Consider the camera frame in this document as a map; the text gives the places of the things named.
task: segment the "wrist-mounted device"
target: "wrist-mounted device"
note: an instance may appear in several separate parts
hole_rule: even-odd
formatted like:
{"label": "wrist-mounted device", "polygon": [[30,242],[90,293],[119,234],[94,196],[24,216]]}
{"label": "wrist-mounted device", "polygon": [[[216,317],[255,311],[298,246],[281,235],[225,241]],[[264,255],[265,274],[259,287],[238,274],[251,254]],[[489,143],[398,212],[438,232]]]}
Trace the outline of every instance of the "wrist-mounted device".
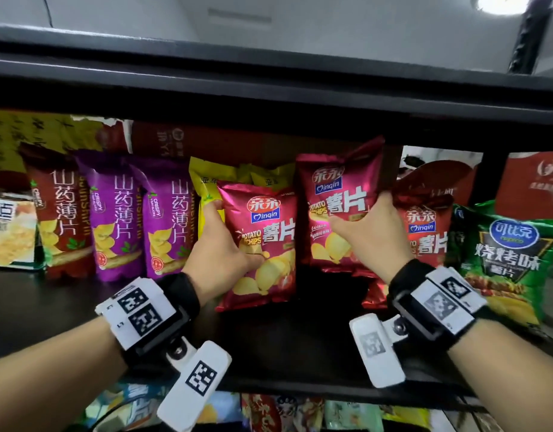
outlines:
{"label": "wrist-mounted device", "polygon": [[375,314],[349,325],[370,381],[377,388],[405,380],[392,344],[408,336],[448,350],[474,324],[489,318],[487,301],[453,268],[433,268],[413,259],[393,278],[389,304],[398,315],[381,322]]}
{"label": "wrist-mounted device", "polygon": [[197,350],[182,336],[200,309],[190,278],[184,273],[165,276],[158,282],[139,277],[95,308],[110,324],[129,366],[149,353],[166,351],[180,378],[157,415],[178,432],[194,427],[232,360],[212,341],[205,341]]}

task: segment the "hand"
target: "hand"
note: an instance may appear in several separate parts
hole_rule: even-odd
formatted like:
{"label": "hand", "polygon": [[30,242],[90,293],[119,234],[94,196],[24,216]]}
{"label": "hand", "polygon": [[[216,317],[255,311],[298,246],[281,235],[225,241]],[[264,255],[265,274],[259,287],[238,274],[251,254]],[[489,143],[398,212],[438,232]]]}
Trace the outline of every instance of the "hand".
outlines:
{"label": "hand", "polygon": [[201,306],[230,290],[245,273],[259,268],[265,261],[260,254],[244,254],[238,250],[217,212],[222,208],[220,200],[203,207],[205,227],[183,268]]}
{"label": "hand", "polygon": [[390,284],[399,270],[414,258],[390,192],[381,193],[363,219],[350,222],[331,217],[330,226],[348,241],[357,258],[386,284]]}

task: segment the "blue oval logo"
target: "blue oval logo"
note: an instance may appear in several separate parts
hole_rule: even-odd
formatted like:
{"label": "blue oval logo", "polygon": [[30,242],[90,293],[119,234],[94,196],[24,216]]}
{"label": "blue oval logo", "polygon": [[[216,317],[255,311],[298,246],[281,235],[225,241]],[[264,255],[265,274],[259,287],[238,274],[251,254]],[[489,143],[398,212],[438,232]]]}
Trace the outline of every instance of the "blue oval logo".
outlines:
{"label": "blue oval logo", "polygon": [[540,238],[536,227],[511,219],[493,221],[489,232],[498,244],[514,250],[530,247]]}

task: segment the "forearm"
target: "forearm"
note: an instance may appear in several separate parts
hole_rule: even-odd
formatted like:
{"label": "forearm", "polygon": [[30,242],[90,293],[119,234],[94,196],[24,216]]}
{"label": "forearm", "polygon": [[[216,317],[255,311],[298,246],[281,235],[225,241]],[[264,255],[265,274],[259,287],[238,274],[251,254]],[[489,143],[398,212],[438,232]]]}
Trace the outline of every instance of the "forearm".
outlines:
{"label": "forearm", "polygon": [[0,432],[62,430],[126,368],[102,317],[0,359]]}
{"label": "forearm", "polygon": [[449,356],[505,432],[553,431],[553,358],[480,319]]}

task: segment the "blue rectangular label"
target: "blue rectangular label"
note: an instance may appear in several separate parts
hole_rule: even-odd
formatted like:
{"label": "blue rectangular label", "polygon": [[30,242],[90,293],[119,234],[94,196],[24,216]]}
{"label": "blue rectangular label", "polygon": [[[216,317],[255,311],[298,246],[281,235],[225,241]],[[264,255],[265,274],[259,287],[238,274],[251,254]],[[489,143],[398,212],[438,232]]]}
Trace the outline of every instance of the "blue rectangular label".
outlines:
{"label": "blue rectangular label", "polygon": [[409,233],[423,233],[423,232],[436,232],[437,231],[437,222],[431,221],[428,224],[409,224],[408,232]]}
{"label": "blue rectangular label", "polygon": [[251,223],[254,224],[254,223],[260,223],[261,221],[266,221],[266,220],[278,220],[280,219],[280,208],[276,208],[275,210],[273,211],[270,211],[270,212],[259,212],[259,213],[254,213],[254,212],[251,212]]}
{"label": "blue rectangular label", "polygon": [[323,192],[335,191],[342,188],[343,176],[340,176],[332,182],[315,185],[315,195],[322,194]]}

